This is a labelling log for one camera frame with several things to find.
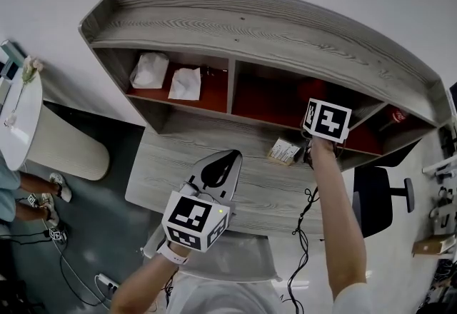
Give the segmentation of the plastic bottle with red label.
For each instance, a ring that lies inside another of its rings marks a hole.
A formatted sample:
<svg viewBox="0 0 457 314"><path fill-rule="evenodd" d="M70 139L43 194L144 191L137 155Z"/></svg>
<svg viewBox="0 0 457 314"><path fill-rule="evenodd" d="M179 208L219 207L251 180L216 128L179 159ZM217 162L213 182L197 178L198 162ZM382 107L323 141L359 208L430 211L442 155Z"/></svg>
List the plastic bottle with red label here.
<svg viewBox="0 0 457 314"><path fill-rule="evenodd" d="M398 123L403 123L409 116L409 112L396 106L388 105L381 112L379 131L382 132L388 127Z"/></svg>

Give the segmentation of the person's white shirt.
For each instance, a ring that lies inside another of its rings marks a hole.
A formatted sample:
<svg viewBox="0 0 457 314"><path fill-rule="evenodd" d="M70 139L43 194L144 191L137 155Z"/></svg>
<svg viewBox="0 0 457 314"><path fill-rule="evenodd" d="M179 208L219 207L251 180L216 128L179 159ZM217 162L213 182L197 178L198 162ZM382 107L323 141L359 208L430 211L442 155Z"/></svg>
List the person's white shirt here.
<svg viewBox="0 0 457 314"><path fill-rule="evenodd" d="M234 283L180 275L166 314L285 314L270 282ZM355 283L333 302L332 314L374 314L368 286Z"/></svg>

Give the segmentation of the crumpled white paper sheet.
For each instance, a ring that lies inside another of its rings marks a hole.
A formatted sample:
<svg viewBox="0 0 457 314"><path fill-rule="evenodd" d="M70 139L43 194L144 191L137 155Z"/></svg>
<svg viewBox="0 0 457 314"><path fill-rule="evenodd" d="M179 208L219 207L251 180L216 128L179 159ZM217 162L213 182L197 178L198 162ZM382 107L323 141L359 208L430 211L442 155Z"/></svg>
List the crumpled white paper sheet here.
<svg viewBox="0 0 457 314"><path fill-rule="evenodd" d="M200 91L200 68L181 68L174 72L168 98L173 100L198 101Z"/></svg>

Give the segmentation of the round white pedestal table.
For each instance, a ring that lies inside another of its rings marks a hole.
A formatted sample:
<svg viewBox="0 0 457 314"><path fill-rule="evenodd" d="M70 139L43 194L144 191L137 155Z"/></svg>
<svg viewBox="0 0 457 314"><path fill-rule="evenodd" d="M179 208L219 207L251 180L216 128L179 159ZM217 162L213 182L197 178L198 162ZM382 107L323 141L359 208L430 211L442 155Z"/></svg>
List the round white pedestal table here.
<svg viewBox="0 0 457 314"><path fill-rule="evenodd" d="M11 81L0 113L0 153L9 169L17 171L33 161L86 180L102 179L109 169L109 152L44 105L40 74L25 87L14 126L5 127L20 92L21 74L19 69Z"/></svg>

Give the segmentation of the black metal stand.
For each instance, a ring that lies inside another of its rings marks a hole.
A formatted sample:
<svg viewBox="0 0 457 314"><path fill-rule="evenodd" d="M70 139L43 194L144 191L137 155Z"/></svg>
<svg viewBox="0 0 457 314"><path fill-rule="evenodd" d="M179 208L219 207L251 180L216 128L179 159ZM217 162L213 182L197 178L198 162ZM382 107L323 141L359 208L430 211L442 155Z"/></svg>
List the black metal stand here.
<svg viewBox="0 0 457 314"><path fill-rule="evenodd" d="M24 281L0 280L0 314L38 314L43 303L32 303L26 295Z"/></svg>

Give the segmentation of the white office chair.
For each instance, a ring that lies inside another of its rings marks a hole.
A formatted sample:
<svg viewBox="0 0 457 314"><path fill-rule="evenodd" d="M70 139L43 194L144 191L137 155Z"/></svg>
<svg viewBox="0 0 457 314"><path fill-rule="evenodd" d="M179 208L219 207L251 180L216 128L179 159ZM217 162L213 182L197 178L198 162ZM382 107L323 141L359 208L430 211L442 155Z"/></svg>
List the white office chair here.
<svg viewBox="0 0 457 314"><path fill-rule="evenodd" d="M261 283L279 279L266 236L228 230L205 253L191 253L180 271L196 278L232 283Z"/></svg>

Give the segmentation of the small card box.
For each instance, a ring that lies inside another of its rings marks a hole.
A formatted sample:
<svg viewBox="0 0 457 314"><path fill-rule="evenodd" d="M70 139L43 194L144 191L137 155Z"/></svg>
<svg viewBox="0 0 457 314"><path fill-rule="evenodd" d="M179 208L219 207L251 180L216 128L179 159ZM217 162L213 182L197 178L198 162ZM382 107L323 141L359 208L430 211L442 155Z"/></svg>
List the small card box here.
<svg viewBox="0 0 457 314"><path fill-rule="evenodd" d="M300 146L283 138L278 138L268 152L267 158L285 166L290 166L295 162L300 150Z"/></svg>

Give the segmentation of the black office chair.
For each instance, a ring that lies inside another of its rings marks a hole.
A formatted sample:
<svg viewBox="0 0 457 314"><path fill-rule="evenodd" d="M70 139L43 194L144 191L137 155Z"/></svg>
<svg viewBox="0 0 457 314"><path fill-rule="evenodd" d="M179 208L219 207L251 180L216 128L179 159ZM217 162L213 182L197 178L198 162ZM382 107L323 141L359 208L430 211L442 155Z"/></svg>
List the black office chair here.
<svg viewBox="0 0 457 314"><path fill-rule="evenodd" d="M380 233L392 224L394 196L404 197L407 211L413 212L415 196L411 179L405 178L403 187L392 187L386 169L398 166L417 144L414 142L354 169L352 207L363 237Z"/></svg>

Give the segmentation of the grey wood-grain table top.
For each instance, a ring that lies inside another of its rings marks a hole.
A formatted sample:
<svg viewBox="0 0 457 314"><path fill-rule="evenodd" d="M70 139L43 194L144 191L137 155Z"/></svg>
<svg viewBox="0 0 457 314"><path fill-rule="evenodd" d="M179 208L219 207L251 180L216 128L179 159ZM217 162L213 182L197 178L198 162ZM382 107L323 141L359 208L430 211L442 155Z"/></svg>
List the grey wood-grain table top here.
<svg viewBox="0 0 457 314"><path fill-rule="evenodd" d="M279 130L273 127L173 113L160 134L145 129L125 199L162 213L170 193L189 176L195 162L217 151L236 149L242 153L243 163L230 230L288 236L308 203L304 191L313 190L316 183L305 163L285 166L267 158L278 136Z"/></svg>

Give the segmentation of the person's left forearm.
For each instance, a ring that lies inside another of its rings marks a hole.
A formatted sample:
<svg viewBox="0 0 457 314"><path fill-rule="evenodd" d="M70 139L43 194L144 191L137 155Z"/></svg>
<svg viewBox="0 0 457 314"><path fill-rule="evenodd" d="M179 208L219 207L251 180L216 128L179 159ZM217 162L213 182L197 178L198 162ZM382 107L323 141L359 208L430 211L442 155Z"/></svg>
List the person's left forearm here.
<svg viewBox="0 0 457 314"><path fill-rule="evenodd" d="M111 299L110 314L144 314L177 270L177 264L156 253L119 286Z"/></svg>

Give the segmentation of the teal box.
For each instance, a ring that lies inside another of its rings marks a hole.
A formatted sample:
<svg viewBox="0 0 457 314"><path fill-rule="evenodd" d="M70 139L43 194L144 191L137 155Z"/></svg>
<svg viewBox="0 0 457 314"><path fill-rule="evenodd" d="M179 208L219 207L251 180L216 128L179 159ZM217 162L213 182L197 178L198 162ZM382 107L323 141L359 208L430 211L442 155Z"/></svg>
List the teal box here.
<svg viewBox="0 0 457 314"><path fill-rule="evenodd" d="M0 76L8 81L12 81L16 72L23 66L26 55L17 43L10 40L3 41L0 44L0 49L7 56L6 63L0 71Z"/></svg>

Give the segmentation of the white wristband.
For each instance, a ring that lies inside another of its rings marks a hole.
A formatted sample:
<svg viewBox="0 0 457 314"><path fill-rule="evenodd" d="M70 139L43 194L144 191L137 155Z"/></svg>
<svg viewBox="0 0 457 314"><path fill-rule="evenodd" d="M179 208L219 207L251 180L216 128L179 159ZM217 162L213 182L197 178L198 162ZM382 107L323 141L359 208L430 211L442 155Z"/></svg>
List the white wristband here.
<svg viewBox="0 0 457 314"><path fill-rule="evenodd" d="M183 265L188 260L187 257L183 257L172 251L169 248L169 242L167 240L160 245L160 247L157 250L157 253L161 254L167 260L176 265Z"/></svg>

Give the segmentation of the grey wooden shelf unit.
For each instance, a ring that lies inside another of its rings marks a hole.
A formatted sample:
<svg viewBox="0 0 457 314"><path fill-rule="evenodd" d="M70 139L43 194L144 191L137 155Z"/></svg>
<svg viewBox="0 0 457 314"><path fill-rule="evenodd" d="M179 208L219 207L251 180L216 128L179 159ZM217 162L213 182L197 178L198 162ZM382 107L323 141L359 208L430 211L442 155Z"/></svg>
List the grey wooden shelf unit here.
<svg viewBox="0 0 457 314"><path fill-rule="evenodd" d="M178 111L273 127L298 145L306 79L326 83L325 101L352 110L338 149L343 166L375 161L445 126L452 117L441 77L404 47L357 21L300 0L100 0L81 37L126 100L160 134ZM160 89L136 89L144 53L169 58ZM202 68L219 70L206 77ZM201 71L198 101L169 99L174 72ZM388 106L409 112L380 132Z"/></svg>

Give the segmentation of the white power strip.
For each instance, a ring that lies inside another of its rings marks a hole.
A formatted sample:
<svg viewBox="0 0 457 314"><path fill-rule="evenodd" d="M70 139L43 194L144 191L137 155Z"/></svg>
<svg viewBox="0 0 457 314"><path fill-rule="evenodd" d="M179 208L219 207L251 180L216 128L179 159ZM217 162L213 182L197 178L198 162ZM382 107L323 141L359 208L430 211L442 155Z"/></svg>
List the white power strip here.
<svg viewBox="0 0 457 314"><path fill-rule="evenodd" d="M108 288L109 292L114 293L119 287L118 283L116 283L103 273L99 273L96 276L96 278Z"/></svg>

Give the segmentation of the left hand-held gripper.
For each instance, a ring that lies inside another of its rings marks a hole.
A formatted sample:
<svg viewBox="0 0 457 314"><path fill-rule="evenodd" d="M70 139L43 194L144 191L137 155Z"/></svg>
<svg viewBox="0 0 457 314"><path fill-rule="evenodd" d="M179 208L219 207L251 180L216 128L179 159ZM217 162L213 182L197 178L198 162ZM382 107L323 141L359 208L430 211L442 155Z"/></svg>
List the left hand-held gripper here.
<svg viewBox="0 0 457 314"><path fill-rule="evenodd" d="M162 218L167 240L202 253L215 243L235 212L231 200L242 161L241 152L232 149L194 164L181 189L172 191L169 197Z"/></svg>

